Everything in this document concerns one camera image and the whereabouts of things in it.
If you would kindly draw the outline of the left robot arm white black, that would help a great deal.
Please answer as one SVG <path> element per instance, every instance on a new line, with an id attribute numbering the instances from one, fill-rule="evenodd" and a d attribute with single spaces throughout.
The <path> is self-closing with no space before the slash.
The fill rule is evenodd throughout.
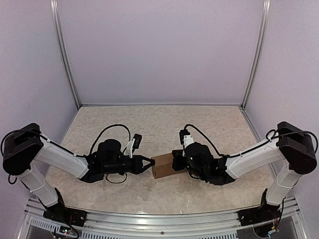
<path id="1" fill-rule="evenodd" d="M 57 220 L 63 222 L 70 216 L 60 192 L 49 185 L 33 165 L 34 161 L 69 173 L 82 182 L 94 183 L 107 175 L 128 173 L 138 175 L 155 165 L 153 159 L 135 155 L 142 141 L 140 134 L 129 135 L 127 146 L 122 149 L 116 139 L 103 142 L 95 140 L 88 155 L 74 153 L 43 135 L 36 123 L 7 133 L 0 143 L 3 169 L 15 176 L 35 195 Z"/>

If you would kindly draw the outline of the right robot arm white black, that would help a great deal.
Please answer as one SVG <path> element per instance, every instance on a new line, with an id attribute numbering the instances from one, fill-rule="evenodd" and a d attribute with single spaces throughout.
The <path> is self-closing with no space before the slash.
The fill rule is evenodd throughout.
<path id="1" fill-rule="evenodd" d="M 265 139 L 234 154 L 218 154 L 214 158 L 207 145 L 194 141 L 189 125 L 179 132 L 181 150 L 173 150 L 172 168 L 185 169 L 190 177 L 217 186 L 234 182 L 241 176 L 277 161 L 284 161 L 275 182 L 266 189 L 255 217 L 265 221 L 278 208 L 299 179 L 317 167 L 319 141 L 310 131 L 283 121 L 270 130 Z"/>

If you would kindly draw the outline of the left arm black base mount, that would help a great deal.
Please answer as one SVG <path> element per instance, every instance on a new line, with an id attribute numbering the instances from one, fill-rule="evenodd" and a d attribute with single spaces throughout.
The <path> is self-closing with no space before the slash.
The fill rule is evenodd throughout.
<path id="1" fill-rule="evenodd" d="M 43 217 L 72 226 L 84 227 L 87 214 L 84 210 L 54 205 L 44 211 Z"/>

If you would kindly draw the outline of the brown cardboard box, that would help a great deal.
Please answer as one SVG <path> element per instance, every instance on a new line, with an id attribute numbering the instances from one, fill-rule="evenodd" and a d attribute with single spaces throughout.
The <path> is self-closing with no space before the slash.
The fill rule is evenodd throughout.
<path id="1" fill-rule="evenodd" d="M 185 169 L 175 171 L 172 168 L 173 155 L 167 153 L 159 156 L 152 157 L 155 160 L 155 165 L 152 166 L 152 174 L 155 179 L 164 178 L 178 173 L 186 172 Z"/>

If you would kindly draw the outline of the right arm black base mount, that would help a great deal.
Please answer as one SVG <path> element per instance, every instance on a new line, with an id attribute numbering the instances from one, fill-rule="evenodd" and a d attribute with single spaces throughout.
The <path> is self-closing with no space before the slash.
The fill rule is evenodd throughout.
<path id="1" fill-rule="evenodd" d="M 281 211 L 279 206 L 263 205 L 249 209 L 240 210 L 238 213 L 241 226 L 258 224 L 279 218 Z"/>

